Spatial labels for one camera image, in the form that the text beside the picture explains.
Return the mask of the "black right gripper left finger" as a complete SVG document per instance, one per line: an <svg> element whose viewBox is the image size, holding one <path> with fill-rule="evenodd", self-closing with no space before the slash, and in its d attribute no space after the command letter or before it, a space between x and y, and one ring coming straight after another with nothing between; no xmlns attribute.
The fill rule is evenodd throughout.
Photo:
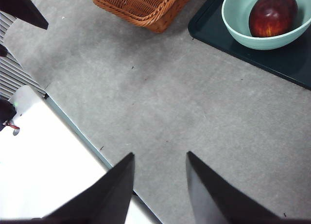
<svg viewBox="0 0 311 224"><path fill-rule="evenodd" d="M135 155L129 153L91 187L42 218L2 224L123 224L133 194Z"/></svg>

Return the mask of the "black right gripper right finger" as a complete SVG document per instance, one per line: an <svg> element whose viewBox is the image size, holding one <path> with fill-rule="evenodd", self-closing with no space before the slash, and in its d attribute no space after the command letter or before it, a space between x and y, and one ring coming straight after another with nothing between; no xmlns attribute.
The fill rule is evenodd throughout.
<svg viewBox="0 0 311 224"><path fill-rule="evenodd" d="M197 224L309 224L281 218L233 187L197 155L186 154L187 185Z"/></svg>

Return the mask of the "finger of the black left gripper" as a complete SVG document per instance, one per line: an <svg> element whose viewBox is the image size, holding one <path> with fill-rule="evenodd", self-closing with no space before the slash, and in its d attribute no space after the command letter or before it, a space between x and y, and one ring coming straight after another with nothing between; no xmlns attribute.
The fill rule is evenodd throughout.
<svg viewBox="0 0 311 224"><path fill-rule="evenodd" d="M47 30L49 23L31 0L0 0L0 10Z"/></svg>

